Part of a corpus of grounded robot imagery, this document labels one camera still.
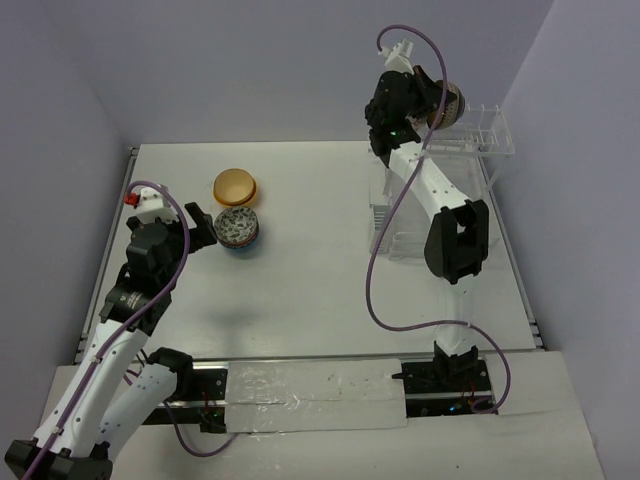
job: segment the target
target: clear acrylic rack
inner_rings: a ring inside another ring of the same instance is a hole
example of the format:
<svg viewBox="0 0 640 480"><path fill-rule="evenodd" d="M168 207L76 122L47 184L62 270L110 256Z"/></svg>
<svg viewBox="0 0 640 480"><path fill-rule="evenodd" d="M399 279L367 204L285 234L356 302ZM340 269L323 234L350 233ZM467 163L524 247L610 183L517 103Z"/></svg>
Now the clear acrylic rack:
<svg viewBox="0 0 640 480"><path fill-rule="evenodd" d="M485 198L488 202L487 194L498 178L501 162L490 178L485 178L480 162L487 158L505 159L514 153L503 112L498 106L486 108L484 105L467 105L462 118L446 130L436 131L427 147L427 155L461 191L472 200ZM375 157L369 168L369 249L372 251L382 225L404 185ZM426 212L409 192L389 226L378 253L388 254L391 260L422 258L429 227ZM491 238L490 244L495 241L497 237Z"/></svg>

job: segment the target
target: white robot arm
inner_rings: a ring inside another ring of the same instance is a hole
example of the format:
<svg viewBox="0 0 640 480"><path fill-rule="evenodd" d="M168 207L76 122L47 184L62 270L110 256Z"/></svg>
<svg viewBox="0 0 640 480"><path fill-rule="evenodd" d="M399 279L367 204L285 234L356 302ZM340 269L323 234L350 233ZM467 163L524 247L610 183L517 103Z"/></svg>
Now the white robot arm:
<svg viewBox="0 0 640 480"><path fill-rule="evenodd" d="M373 152L405 183L415 172L418 159L426 155L418 131L425 124L433 124L443 95L441 82L432 81L421 67L412 66L412 49L413 44L406 39L392 49L382 49L386 72L365 109ZM449 83L446 108L437 128L455 123L464 112L464 103L460 90ZM461 306L487 258L488 207L456 188L429 157L425 157L411 191L431 221L424 249L427 266L453 292L447 295L446 318L467 321ZM477 361L472 332L465 327L438 327L435 350L449 376Z"/></svg>
<svg viewBox="0 0 640 480"><path fill-rule="evenodd" d="M161 348L109 407L127 368L171 303L170 282L184 255L217 242L211 216L195 203L185 205L196 224L191 229L152 187L128 196L125 203L136 213L127 221L132 231L127 263L105 298L84 360L54 411L31 440L16 440L9 447L5 461L18 478L27 473L34 480L110 478L122 447L153 409L168 398L180 398L189 388L193 359ZM156 296L153 306L143 310ZM113 341L136 312L138 321ZM65 412L68 406L73 407Z"/></svg>

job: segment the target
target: bowl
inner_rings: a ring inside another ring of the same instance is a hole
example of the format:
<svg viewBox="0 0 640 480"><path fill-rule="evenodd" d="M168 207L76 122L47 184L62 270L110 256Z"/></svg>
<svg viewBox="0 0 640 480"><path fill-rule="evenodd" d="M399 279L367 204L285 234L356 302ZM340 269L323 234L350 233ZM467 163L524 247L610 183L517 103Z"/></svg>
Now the bowl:
<svg viewBox="0 0 640 480"><path fill-rule="evenodd" d="M223 247L244 248L258 237L258 216L249 207L227 208L213 222L213 231Z"/></svg>

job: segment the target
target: round container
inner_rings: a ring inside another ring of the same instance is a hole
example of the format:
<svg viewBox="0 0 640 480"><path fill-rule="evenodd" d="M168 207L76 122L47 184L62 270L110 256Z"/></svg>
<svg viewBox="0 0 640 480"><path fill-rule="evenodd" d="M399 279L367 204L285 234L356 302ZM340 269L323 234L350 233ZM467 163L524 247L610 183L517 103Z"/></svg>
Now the round container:
<svg viewBox="0 0 640 480"><path fill-rule="evenodd" d="M213 231L223 247L248 247L260 232L258 216L249 207L227 208L213 222Z"/></svg>
<svg viewBox="0 0 640 480"><path fill-rule="evenodd" d="M213 196L225 207L236 207L249 203L256 195L256 181L249 172L230 168L216 177Z"/></svg>

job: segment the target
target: plastic sheet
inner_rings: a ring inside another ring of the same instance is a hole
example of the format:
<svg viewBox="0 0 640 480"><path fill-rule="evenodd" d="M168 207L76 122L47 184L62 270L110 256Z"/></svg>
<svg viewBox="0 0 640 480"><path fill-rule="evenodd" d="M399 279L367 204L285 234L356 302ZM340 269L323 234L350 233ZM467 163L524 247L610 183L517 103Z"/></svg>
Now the plastic sheet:
<svg viewBox="0 0 640 480"><path fill-rule="evenodd" d="M237 362L229 366L229 432L406 426L400 361Z"/></svg>

